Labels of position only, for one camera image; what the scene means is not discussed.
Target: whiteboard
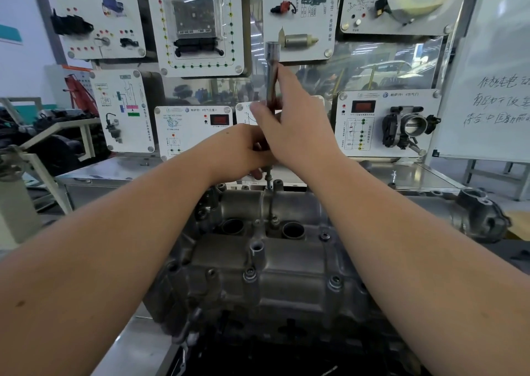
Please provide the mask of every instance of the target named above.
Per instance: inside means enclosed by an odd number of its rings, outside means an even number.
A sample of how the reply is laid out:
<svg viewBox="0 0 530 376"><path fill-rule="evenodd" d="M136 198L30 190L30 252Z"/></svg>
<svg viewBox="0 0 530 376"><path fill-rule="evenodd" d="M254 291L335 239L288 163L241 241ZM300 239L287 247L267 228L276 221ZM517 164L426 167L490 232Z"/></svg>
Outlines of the whiteboard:
<svg viewBox="0 0 530 376"><path fill-rule="evenodd" d="M477 0L439 115L440 156L530 162L530 0Z"/></svg>

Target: hand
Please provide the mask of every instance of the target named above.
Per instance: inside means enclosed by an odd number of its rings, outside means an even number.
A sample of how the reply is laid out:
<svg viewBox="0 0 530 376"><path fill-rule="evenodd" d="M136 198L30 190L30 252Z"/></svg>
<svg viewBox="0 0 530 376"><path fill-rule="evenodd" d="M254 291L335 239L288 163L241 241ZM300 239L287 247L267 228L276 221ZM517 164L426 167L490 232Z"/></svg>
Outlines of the hand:
<svg viewBox="0 0 530 376"><path fill-rule="evenodd" d="M248 173L259 180L263 177L259 168L276 162L271 151L259 151L259 143L264 140L259 126L241 123L207 138L189 154L193 154L197 167L206 172L209 185L233 182Z"/></svg>
<svg viewBox="0 0 530 376"><path fill-rule="evenodd" d="M250 106L275 157L301 178L315 166L325 166L330 158L344 158L321 101L304 91L296 76L281 64L278 82L283 108L280 121L263 103Z"/></svg>

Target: black electrical connector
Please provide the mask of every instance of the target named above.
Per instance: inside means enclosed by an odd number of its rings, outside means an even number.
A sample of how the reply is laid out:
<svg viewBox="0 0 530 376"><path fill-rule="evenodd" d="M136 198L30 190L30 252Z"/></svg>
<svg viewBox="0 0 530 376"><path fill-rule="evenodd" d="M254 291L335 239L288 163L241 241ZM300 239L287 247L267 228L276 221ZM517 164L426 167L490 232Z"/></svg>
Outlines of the black electrical connector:
<svg viewBox="0 0 530 376"><path fill-rule="evenodd" d="M120 38L120 44L123 48L126 48L127 46L137 47L140 45L138 41L133 41L131 38Z"/></svg>
<svg viewBox="0 0 530 376"><path fill-rule="evenodd" d="M94 31L94 26L79 16L61 17L54 9L50 18L57 35L86 35Z"/></svg>
<svg viewBox="0 0 530 376"><path fill-rule="evenodd" d="M118 139L119 139L120 136L121 136L121 130L120 130L120 129L117 129L117 128L116 128L116 125L114 125L113 123L111 123L111 121L109 120L109 115L116 116L116 115L114 115L113 113L107 113L107 114L105 115L105 121L107 122L107 127L106 127L105 129L109 131L110 136L111 136L112 138L114 138L116 141L118 141Z"/></svg>
<svg viewBox="0 0 530 376"><path fill-rule="evenodd" d="M219 56L223 56L225 54L224 51L222 51L221 49L217 47L216 38L182 38L182 39L176 40L173 44L176 46L176 49L175 49L176 57L181 57L182 53L201 52L201 51L207 51L207 52L216 51L219 54Z"/></svg>

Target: metal frame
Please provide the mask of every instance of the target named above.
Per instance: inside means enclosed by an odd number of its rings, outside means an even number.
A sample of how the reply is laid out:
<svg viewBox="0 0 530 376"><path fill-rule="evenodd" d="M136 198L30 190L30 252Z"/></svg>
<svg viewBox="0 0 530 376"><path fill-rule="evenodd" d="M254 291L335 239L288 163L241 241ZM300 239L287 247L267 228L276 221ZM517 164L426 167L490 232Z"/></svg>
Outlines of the metal frame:
<svg viewBox="0 0 530 376"><path fill-rule="evenodd" d="M513 199L515 201L524 200L524 196L526 195L526 192L528 191L528 187L530 186L530 164L507 162L503 173L496 173L496 172L489 172L489 171L484 171L480 169L475 169L475 165L477 161L478 161L477 159L469 159L467 161L467 167L464 172L464 179L463 179L464 185L469 185L473 175L478 175L478 176L490 178L490 179L496 179L496 180L503 181L503 182L509 182L514 185L517 185L517 190L515 191L515 195ZM525 171L521 178L516 178L513 175L510 175L510 172L512 171L512 168L513 168L513 164L519 164L525 167Z"/></svg>

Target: bolt hole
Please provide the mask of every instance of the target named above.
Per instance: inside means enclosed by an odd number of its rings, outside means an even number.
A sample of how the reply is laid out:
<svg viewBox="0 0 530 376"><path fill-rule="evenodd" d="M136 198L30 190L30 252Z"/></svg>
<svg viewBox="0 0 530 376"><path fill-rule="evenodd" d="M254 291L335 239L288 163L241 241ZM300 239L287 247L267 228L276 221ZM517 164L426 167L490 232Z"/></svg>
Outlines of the bolt hole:
<svg viewBox="0 0 530 376"><path fill-rule="evenodd" d="M252 249L253 252L261 252L263 250L263 242L261 241L255 241L250 245L250 249Z"/></svg>
<svg viewBox="0 0 530 376"><path fill-rule="evenodd" d="M221 231L226 235L237 235L243 230L244 225L240 219L229 219L221 225Z"/></svg>
<svg viewBox="0 0 530 376"><path fill-rule="evenodd" d="M168 272L177 272L179 270L179 265L177 262L173 261L168 264Z"/></svg>
<svg viewBox="0 0 530 376"><path fill-rule="evenodd" d="M305 235L305 229L300 223L289 222L283 226L282 235L286 239L302 239Z"/></svg>

